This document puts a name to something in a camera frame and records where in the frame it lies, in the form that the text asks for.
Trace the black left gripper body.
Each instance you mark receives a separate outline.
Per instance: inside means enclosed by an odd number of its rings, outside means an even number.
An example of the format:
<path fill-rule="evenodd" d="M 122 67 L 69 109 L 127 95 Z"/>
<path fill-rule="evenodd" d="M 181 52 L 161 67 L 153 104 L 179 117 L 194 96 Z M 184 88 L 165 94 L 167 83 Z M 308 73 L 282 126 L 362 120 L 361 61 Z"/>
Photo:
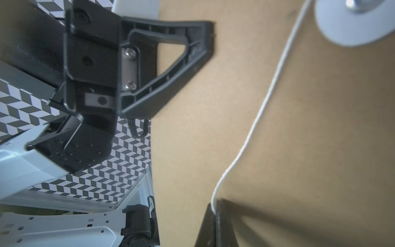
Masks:
<path fill-rule="evenodd" d="M 1 74 L 90 124 L 117 121 L 119 16 L 72 1 L 57 20 L 30 1 L 1 1 Z"/>

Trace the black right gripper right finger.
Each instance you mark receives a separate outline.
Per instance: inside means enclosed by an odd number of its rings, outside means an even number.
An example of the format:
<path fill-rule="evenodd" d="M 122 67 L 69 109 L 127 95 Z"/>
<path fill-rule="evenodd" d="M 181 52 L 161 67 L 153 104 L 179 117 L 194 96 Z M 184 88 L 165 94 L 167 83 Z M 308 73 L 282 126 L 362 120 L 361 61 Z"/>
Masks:
<path fill-rule="evenodd" d="M 239 247 L 230 214 L 224 200 L 217 201 L 216 208 L 216 246 Z"/>

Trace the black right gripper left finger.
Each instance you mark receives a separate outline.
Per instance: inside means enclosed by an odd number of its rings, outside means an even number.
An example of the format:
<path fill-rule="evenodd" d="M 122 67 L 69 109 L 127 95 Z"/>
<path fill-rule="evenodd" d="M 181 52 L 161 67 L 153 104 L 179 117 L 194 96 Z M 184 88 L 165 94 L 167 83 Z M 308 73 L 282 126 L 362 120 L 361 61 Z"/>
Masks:
<path fill-rule="evenodd" d="M 195 247 L 216 246 L 216 217 L 212 211 L 207 211 L 202 221 Z"/>

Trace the brown file bag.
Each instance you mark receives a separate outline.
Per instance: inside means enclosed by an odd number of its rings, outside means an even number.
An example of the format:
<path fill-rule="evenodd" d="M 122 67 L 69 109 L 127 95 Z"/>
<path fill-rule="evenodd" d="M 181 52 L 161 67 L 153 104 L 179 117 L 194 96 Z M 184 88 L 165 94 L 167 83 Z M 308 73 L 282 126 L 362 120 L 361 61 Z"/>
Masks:
<path fill-rule="evenodd" d="M 162 20 L 211 20 L 215 54 L 152 119 L 164 247 L 194 246 L 242 147 L 302 1 L 161 1 Z M 221 184 L 242 247 L 395 244 L 395 37 L 357 48 L 310 7 L 242 157 Z"/>

